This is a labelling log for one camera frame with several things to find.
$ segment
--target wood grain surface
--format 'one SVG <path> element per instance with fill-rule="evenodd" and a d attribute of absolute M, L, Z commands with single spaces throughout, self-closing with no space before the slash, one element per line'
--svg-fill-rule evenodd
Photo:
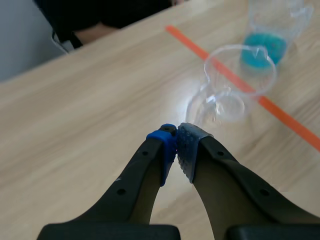
<path fill-rule="evenodd" d="M 320 136 L 320 2 L 296 39 L 269 99 Z M 207 52 L 238 44 L 245 0 L 192 0 L 0 85 L 0 239 L 36 239 L 77 217 L 108 189 L 146 135 L 179 125 L 204 82 L 203 61 L 165 31 L 178 27 Z M 210 132 L 300 207 L 320 216 L 320 153 L 261 106 Z M 177 162 L 152 223 L 212 240 L 196 190 Z"/>

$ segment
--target clear plastic cup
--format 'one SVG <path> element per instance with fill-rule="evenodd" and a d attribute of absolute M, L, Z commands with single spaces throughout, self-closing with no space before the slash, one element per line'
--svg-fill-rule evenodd
<path fill-rule="evenodd" d="M 264 46 L 277 65 L 308 26 L 313 10 L 304 0 L 249 0 L 249 25 L 243 44 Z"/>
<path fill-rule="evenodd" d="M 252 67 L 243 61 L 243 55 L 265 67 Z M 186 122 L 199 127 L 243 119 L 277 80 L 276 66 L 263 46 L 223 46 L 206 59 L 204 73 L 208 82 L 186 111 Z"/>

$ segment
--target teal sponge inside bottle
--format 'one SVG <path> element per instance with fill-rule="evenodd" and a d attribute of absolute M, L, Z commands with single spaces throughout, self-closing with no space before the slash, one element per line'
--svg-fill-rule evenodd
<path fill-rule="evenodd" d="M 252 47 L 265 47 L 268 52 L 268 56 L 272 59 L 275 65 L 281 61 L 287 50 L 286 41 L 283 38 L 270 33 L 251 33 L 245 38 L 243 44 Z M 244 63 L 255 68 L 268 68 L 271 66 L 264 57 L 259 57 L 259 54 L 256 56 L 248 50 L 242 51 L 241 59 Z"/>

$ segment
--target white wall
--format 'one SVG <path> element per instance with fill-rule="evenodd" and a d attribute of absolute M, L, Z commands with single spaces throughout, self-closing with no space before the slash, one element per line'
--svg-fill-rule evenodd
<path fill-rule="evenodd" d="M 0 0 L 0 82 L 62 55 L 51 30 L 32 0 Z"/>

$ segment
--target orange tape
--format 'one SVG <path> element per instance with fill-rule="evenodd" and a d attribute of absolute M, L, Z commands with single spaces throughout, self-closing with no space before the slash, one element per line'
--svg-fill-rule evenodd
<path fill-rule="evenodd" d="M 172 36 L 178 39 L 181 43 L 183 43 L 187 48 L 193 51 L 196 55 L 198 55 L 201 59 L 206 60 L 209 56 L 205 50 L 192 42 L 189 38 L 187 38 L 179 29 L 176 27 L 169 25 L 166 28 L 166 31 L 169 32 Z M 252 88 L 239 76 L 234 74 L 230 69 L 228 69 L 221 62 L 215 61 L 215 65 L 218 66 L 218 70 L 225 75 L 236 87 L 241 89 L 242 91 L 252 91 Z M 269 113 L 278 118 L 283 124 L 287 127 L 291 128 L 296 134 L 298 134 L 301 138 L 303 138 L 306 142 L 308 142 L 311 146 L 317 149 L 320 152 L 320 138 L 317 137 L 313 132 L 311 132 L 308 128 L 303 126 L 300 122 L 295 120 L 288 113 L 283 111 L 280 107 L 278 107 L 275 103 L 269 100 L 267 97 L 262 96 L 259 99 L 259 104 L 264 107 Z"/>

